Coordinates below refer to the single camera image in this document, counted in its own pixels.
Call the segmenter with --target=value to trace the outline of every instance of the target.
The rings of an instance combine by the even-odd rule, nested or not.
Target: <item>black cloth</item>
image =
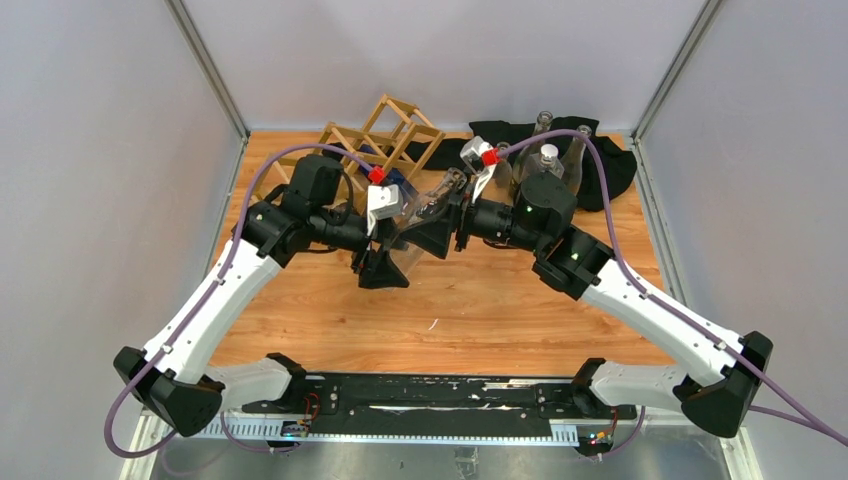
[[[598,121],[582,117],[557,117],[551,123],[551,130],[561,128],[576,130],[580,125],[586,125],[594,132],[598,128]],[[534,124],[512,124],[501,120],[490,120],[471,122],[468,126],[471,127],[474,135],[479,135],[492,145],[496,145],[498,142],[508,142],[510,145],[514,145],[533,134]],[[459,151],[466,141],[463,139],[442,140],[424,168],[426,170],[447,170],[450,167],[465,168],[465,164],[459,158]],[[548,143],[555,145],[560,153],[565,153],[571,141],[572,137],[562,136],[551,138]],[[636,157],[631,152],[621,150],[608,137],[592,135],[592,143],[601,154],[601,163],[604,165],[610,199],[616,198],[624,193],[633,182],[633,177],[636,175]],[[406,153],[410,158],[417,161],[428,146],[429,142],[411,142],[406,148]],[[327,151],[324,151],[324,154],[337,159],[341,158],[340,155]],[[510,155],[509,163],[515,162],[517,156],[518,152]],[[588,149],[583,154],[583,180],[580,183],[580,191],[577,192],[577,206],[591,212],[604,209],[598,169],[595,167],[595,162],[592,160]]]

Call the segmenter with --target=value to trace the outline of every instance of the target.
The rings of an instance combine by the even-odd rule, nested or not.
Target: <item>gray floor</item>
[[[623,440],[627,427],[617,432]],[[576,461],[571,448],[456,447],[443,445],[306,444],[289,454],[244,452],[223,440],[175,440],[166,449],[172,470],[197,468],[217,452],[226,453],[194,475],[173,477],[161,468],[154,479],[310,480],[729,480],[721,445],[692,427],[654,426],[620,455],[601,464]]]

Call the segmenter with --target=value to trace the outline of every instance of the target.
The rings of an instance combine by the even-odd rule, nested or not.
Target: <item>gray wall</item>
[[[4,2],[0,72],[0,476],[115,478],[112,358],[201,278],[240,141],[162,1]]]
[[[769,335],[773,378],[843,433],[846,24],[841,0],[725,2],[645,139],[692,306]],[[845,478],[836,442],[748,424],[765,478]]]
[[[610,130],[635,126],[703,0],[186,3],[252,128],[359,125],[389,93],[445,129],[549,109]]]

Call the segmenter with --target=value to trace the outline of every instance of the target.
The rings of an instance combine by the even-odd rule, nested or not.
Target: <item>robotic arm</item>
[[[649,287],[653,295],[689,313],[725,342],[714,346],[648,301],[623,275],[613,251],[571,224],[577,200],[553,175],[543,172],[524,180],[514,206],[480,199],[496,161],[483,153],[490,151],[479,138],[471,140],[462,151],[466,171],[449,170],[439,187],[408,205],[397,222],[392,217],[403,209],[397,186],[370,186],[365,216],[352,212],[350,203],[339,213],[328,205],[344,175],[341,165],[318,155],[303,158],[289,185],[248,209],[241,238],[230,240],[219,260],[226,258],[234,242],[239,243],[225,280],[210,273],[142,350],[124,347],[115,357],[115,368],[129,382],[163,350],[165,355],[133,395],[186,437],[202,430],[222,410],[260,400],[299,399],[306,372],[281,354],[269,354],[251,365],[208,366],[235,319],[296,253],[306,251],[312,242],[349,250],[360,287],[403,288],[409,282],[392,261],[392,250],[412,244],[446,258],[451,237],[455,250],[461,251],[476,236],[532,251],[533,271],[546,285],[616,316],[677,362],[631,366],[587,360],[572,382],[578,387],[572,401],[585,415],[610,406],[645,405],[680,411],[710,433],[734,436],[760,382],[723,347],[734,348],[765,369],[772,350],[768,338],[758,332],[740,337]],[[372,242],[380,247],[374,249]],[[210,282],[219,286],[178,340],[168,345],[167,339]]]

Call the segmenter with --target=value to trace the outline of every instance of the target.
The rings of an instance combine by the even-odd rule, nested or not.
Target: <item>wooden tabletop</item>
[[[252,134],[219,252],[256,169],[269,154],[317,137]],[[413,183],[432,184],[442,174],[424,171]],[[612,205],[627,260],[661,285],[636,187]],[[579,211],[574,224],[609,241],[602,212]],[[532,264],[529,252],[495,250],[471,239],[467,250],[451,251],[447,260],[424,254],[409,288],[383,291],[357,287],[348,252],[300,254],[248,305],[212,364],[254,362],[270,352],[307,371],[573,375],[589,357],[670,363],[616,318],[545,286]]]

